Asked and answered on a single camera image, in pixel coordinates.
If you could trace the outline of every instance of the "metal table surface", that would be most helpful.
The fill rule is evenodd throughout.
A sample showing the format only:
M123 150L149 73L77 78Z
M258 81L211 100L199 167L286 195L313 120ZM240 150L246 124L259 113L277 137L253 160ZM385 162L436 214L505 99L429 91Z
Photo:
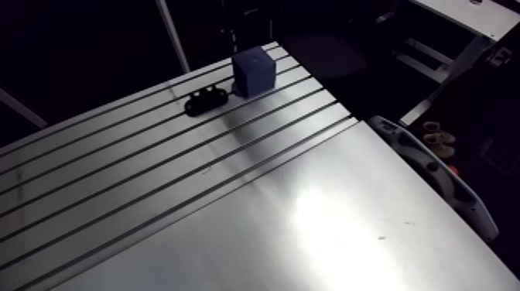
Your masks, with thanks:
M191 91L231 90L223 60L0 150L0 289L520 289L365 123L264 49L278 76L256 98L183 114Z

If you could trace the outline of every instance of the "black floor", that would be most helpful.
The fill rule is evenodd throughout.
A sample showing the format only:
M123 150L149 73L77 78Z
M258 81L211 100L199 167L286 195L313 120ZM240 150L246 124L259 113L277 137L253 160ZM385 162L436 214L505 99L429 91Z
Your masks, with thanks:
M520 100L504 93L508 89L503 86L483 94L476 91L455 88L443 95L410 131L421 139L423 122L435 121L457 137L456 154L446 164L458 168L486 204L500 231L490 246L520 277L520 166L513 168L520 159L515 118Z

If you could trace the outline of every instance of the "beige object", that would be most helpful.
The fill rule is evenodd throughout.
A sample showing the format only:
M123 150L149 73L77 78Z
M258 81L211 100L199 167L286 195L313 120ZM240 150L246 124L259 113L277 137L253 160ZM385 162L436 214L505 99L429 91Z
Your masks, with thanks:
M429 149L441 159L450 158L455 154L455 148L443 143L443 135L440 132L429 133L422 137Z

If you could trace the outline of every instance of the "metal frame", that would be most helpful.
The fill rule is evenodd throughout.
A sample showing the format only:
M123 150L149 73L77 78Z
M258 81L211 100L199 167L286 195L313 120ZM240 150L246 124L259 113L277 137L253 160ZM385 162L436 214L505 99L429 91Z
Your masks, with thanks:
M38 126L39 128L45 128L47 126L47 122L43 118L39 117L36 113L27 108L24 104L20 103L1 87L0 101L8 107L10 107L12 110L16 111L16 113L23 116L25 119L29 120L34 125Z
M183 72L189 73L190 65L188 64L188 60L186 58L186 54L184 54L183 45L180 43L179 34L173 24L173 19L171 14L169 13L168 5L166 4L166 0L156 0L157 7L159 8L159 12L161 13L162 20L164 21L164 26L166 27L166 31L168 32L169 39L172 42L173 49L175 49L175 53L179 58L180 66L183 69Z

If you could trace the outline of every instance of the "blue block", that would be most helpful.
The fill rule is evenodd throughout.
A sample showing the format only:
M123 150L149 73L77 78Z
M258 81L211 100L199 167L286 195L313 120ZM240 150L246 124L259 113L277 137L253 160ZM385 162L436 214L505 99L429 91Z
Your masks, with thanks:
M232 58L235 89L242 97L252 97L273 89L276 62L260 47L235 54Z

